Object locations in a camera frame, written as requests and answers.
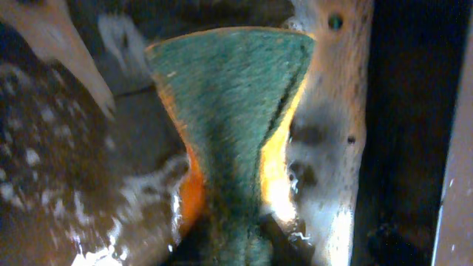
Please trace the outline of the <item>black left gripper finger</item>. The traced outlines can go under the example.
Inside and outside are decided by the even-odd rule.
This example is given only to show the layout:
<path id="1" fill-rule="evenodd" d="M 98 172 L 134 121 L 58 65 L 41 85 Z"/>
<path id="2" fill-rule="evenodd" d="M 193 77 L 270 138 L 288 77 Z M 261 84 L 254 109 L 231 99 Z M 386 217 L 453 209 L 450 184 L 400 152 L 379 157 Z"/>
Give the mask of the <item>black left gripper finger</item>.
<path id="1" fill-rule="evenodd" d="M 310 266 L 314 247 L 300 231 L 285 233 L 272 215 L 259 221 L 262 235 L 270 240 L 273 252 L 271 266 Z"/>

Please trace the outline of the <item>yellow green scrub sponge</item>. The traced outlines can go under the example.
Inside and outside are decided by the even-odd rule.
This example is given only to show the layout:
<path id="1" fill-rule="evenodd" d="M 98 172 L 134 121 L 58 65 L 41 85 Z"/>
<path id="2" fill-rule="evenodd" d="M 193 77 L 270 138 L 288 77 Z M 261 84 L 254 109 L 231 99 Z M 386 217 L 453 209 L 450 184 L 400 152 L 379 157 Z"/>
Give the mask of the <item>yellow green scrub sponge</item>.
<path id="1" fill-rule="evenodd" d="M 274 27 L 223 27 L 145 50 L 190 166 L 182 227 L 202 216 L 204 265 L 269 265 L 262 207 L 287 194 L 285 146 L 316 40 Z"/>

